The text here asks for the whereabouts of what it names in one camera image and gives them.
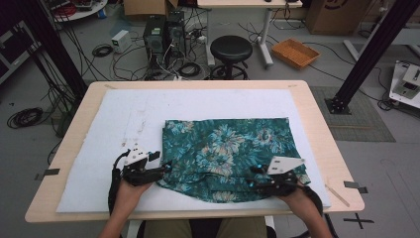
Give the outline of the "white table mat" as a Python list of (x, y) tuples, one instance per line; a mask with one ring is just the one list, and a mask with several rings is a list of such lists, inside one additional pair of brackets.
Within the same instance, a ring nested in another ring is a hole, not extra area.
[[(136, 144), (160, 157), (147, 166), (162, 165), (162, 129), (167, 120), (268, 119), (289, 121), (296, 149), (304, 165), (295, 171), (299, 180), (331, 204), (297, 107), (288, 89), (111, 89), (101, 101), (70, 170), (58, 212), (105, 212), (111, 168), (122, 165), (121, 154)], [(141, 211), (281, 208), (273, 198), (213, 203), (152, 186), (138, 208)]]

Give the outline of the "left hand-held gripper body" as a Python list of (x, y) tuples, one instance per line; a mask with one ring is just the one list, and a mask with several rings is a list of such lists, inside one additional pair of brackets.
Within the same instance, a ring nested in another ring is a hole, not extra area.
[(160, 167), (147, 169), (146, 164), (149, 161), (149, 153), (136, 144), (127, 154), (122, 178), (131, 185), (138, 186), (162, 179), (163, 174)]

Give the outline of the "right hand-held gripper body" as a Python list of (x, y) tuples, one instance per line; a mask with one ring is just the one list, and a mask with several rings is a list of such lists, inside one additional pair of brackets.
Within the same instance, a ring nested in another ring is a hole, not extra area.
[(304, 165), (303, 159), (274, 156), (267, 165), (267, 176), (265, 181), (258, 181), (259, 193), (288, 196), (302, 185), (298, 183), (298, 177), (295, 169)]

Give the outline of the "teal floral shirt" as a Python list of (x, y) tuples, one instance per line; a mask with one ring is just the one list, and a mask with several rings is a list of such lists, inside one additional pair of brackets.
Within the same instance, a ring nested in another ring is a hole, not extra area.
[(261, 200), (248, 180), (265, 176), (251, 168), (275, 156), (300, 157), (286, 118), (167, 120), (160, 161), (172, 171), (157, 184), (206, 202)]

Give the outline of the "white device on board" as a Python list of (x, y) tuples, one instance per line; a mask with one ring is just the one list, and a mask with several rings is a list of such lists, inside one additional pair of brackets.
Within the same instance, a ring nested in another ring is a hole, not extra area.
[(420, 109), (420, 65), (402, 60), (395, 63), (389, 97)]

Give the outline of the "round white table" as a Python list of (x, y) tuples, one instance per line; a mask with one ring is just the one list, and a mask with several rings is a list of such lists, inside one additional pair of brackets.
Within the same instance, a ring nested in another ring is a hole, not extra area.
[(79, 20), (100, 13), (108, 0), (60, 0), (61, 4), (52, 9), (55, 22)]

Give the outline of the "orange woven basket tray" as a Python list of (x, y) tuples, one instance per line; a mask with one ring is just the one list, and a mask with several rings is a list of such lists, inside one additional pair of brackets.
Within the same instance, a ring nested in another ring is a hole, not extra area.
[(277, 43), (271, 47), (271, 52), (278, 59), (296, 69), (303, 69), (320, 57), (319, 52), (294, 39), (287, 39)]

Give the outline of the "large cardboard box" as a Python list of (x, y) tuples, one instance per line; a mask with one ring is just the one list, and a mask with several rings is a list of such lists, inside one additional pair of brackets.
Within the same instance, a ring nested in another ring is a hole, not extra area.
[(312, 0), (305, 19), (313, 35), (351, 35), (372, 0)]

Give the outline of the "black tape cross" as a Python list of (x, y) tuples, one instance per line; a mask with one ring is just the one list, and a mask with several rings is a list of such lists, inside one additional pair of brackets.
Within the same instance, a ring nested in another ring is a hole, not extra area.
[(345, 222), (354, 222), (354, 223), (357, 223), (361, 229), (364, 228), (364, 224), (365, 223), (367, 223), (367, 224), (374, 224), (374, 221), (373, 220), (361, 218), (358, 213), (356, 213), (353, 217), (345, 217), (344, 218), (344, 221)]

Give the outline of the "grey equipment rack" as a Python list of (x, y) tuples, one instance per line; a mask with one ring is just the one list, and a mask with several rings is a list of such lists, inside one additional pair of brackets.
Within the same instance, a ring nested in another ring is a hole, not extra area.
[(29, 57), (41, 43), (37, 41), (24, 21), (0, 28), (0, 84), (2, 84)]

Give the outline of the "white desk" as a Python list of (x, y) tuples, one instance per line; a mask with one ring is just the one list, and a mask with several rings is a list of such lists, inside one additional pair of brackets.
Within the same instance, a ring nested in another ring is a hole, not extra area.
[(197, 0), (197, 6), (206, 12), (207, 35), (205, 42), (206, 59), (209, 66), (215, 65), (210, 45), (215, 40), (213, 29), (218, 24), (263, 23), (262, 32), (257, 37), (257, 46), (262, 53), (262, 64), (273, 65), (266, 45), (269, 22), (275, 9), (300, 8), (301, 0)]

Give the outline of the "white power supply box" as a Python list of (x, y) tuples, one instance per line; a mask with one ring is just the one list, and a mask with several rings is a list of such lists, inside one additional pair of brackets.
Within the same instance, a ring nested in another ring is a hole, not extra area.
[(132, 45), (130, 33), (126, 30), (121, 30), (117, 35), (111, 39), (114, 51), (118, 54), (123, 53), (128, 47)]

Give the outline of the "person's left hand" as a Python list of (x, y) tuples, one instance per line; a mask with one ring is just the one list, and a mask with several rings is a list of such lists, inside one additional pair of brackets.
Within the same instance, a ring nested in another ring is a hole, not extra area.
[(117, 192), (117, 199), (114, 211), (119, 213), (130, 214), (138, 205), (141, 196), (152, 185), (150, 183), (134, 186), (125, 180), (122, 180)]

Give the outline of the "black metal stand beam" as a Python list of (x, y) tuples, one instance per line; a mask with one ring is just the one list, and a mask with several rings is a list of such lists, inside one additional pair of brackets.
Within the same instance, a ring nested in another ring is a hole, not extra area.
[(398, 36), (420, 0), (396, 0), (371, 35), (364, 51), (332, 99), (325, 103), (331, 114), (348, 114), (349, 104), (382, 55)]
[(74, 98), (81, 101), (88, 86), (53, 28), (39, 0), (10, 0), (20, 11), (23, 20), (41, 42), (56, 68), (70, 87)]

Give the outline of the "black round stool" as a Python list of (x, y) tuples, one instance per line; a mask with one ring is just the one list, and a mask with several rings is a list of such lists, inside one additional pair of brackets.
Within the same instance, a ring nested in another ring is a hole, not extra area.
[(211, 69), (207, 79), (248, 79), (246, 60), (253, 54), (253, 46), (239, 36), (222, 36), (210, 46), (212, 56), (222, 64)]

